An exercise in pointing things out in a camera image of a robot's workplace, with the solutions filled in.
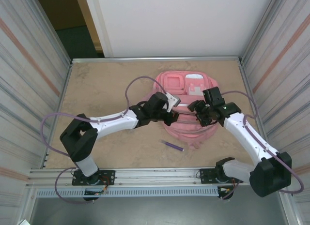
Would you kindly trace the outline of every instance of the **tan table surface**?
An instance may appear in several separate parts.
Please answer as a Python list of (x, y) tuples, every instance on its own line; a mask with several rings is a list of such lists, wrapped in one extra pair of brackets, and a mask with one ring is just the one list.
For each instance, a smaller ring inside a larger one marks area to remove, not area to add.
[[(125, 109), (124, 91), (128, 83), (141, 75), (155, 78), (166, 70), (205, 72), (218, 81), (221, 92), (240, 90), (244, 83), (236, 61), (163, 61), (163, 62), (103, 62), (75, 63), (69, 79), (61, 112), (84, 113), (87, 117), (114, 114)], [(129, 89), (131, 105), (151, 91), (153, 82), (148, 79), (136, 81)], [(235, 102), (243, 113), (251, 113), (245, 96), (228, 94), (226, 102)], [(55, 131), (52, 146), (64, 151), (59, 136), (72, 119), (61, 116)], [(184, 152), (167, 147), (159, 142), (166, 140), (184, 147)], [(160, 122), (135, 130), (110, 134), (96, 141), (92, 156), (99, 167), (194, 167), (214, 166), (226, 157), (251, 164), (251, 159), (239, 142), (226, 129), (218, 127), (214, 136), (203, 142), (199, 150), (191, 150), (187, 144), (170, 136)], [(47, 168), (74, 166), (65, 156), (50, 152)]]

